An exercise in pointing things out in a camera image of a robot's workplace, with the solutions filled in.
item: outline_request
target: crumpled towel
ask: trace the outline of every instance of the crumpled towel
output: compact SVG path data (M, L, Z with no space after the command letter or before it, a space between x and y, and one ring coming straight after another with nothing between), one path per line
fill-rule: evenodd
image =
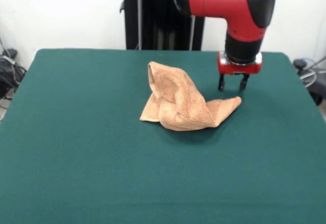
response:
M148 77L153 93L140 120L160 122L170 130L218 127L241 104L240 97L206 102L187 73L179 68L150 62Z

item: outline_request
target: black metal stand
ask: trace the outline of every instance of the black metal stand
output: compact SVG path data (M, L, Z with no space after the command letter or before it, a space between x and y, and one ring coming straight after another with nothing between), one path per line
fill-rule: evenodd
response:
M181 15L173 0L124 0L124 11L127 49L201 50L204 18Z

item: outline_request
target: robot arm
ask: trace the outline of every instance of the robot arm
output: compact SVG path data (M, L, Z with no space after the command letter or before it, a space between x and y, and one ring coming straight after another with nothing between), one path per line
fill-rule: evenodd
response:
M262 64L259 53L273 15L275 0L174 0L185 15L224 18L228 23L225 53L219 53L219 89L224 74L242 73L240 89L246 87L250 74L258 73Z

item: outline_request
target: white wall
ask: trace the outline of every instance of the white wall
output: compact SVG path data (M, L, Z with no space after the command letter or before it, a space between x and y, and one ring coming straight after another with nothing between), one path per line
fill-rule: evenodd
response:
M0 35L26 67L40 48L125 48L123 0L0 0ZM277 0L262 50L326 54L326 0ZM203 50L223 50L224 20L207 19Z

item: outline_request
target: table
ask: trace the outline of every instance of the table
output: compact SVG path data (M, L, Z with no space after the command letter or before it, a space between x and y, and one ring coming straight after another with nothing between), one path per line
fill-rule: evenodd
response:
M289 59L219 92L216 52L41 50L0 125L0 223L326 223L326 128ZM139 121L147 63L206 100L240 95L217 129Z

